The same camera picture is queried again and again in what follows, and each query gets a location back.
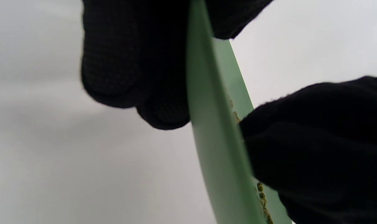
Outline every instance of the gloved finger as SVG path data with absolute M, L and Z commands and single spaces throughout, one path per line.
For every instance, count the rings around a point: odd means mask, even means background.
M 264 132 L 246 137 L 245 144 L 255 177 L 281 192 L 309 195 L 335 191 L 359 177 L 377 183 L 373 173 L 377 170 L 376 145 L 322 129 L 276 122 Z
M 166 41 L 153 1 L 83 0 L 81 78 L 100 103 L 144 102 L 165 72 Z
M 377 78 L 311 85 L 256 108 L 240 124 L 244 136 L 275 122 L 294 122 L 377 144 Z
M 290 202 L 340 220 L 377 211 L 377 146 L 287 122 L 245 144 L 255 177 Z M 299 214 L 290 202 L 287 210 Z

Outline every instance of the white surface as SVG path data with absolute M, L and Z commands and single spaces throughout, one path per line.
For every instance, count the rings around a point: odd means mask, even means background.
M 0 0 L 0 224 L 214 224 L 190 126 L 83 92 L 80 11 Z M 278 0 L 233 45 L 255 105 L 377 75 L 377 1 Z

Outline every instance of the black knit glove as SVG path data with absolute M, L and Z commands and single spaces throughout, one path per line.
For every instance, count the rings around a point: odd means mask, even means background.
M 271 0 L 208 0 L 215 36 L 235 37 Z M 190 121 L 185 83 L 189 0 L 83 0 L 82 82 L 105 105 L 136 107 L 155 128 Z
M 255 176 L 297 224 L 377 224 L 377 78 L 308 86 L 240 126 Z

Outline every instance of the green plastic edge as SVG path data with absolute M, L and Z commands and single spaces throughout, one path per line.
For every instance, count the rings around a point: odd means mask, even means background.
M 192 0 L 187 38 L 190 117 L 207 192 L 218 224 L 264 224 L 241 134 L 230 109 L 242 119 L 253 106 L 228 41 L 212 38 L 203 0 Z M 275 224 L 291 224 L 273 190 L 266 188 Z

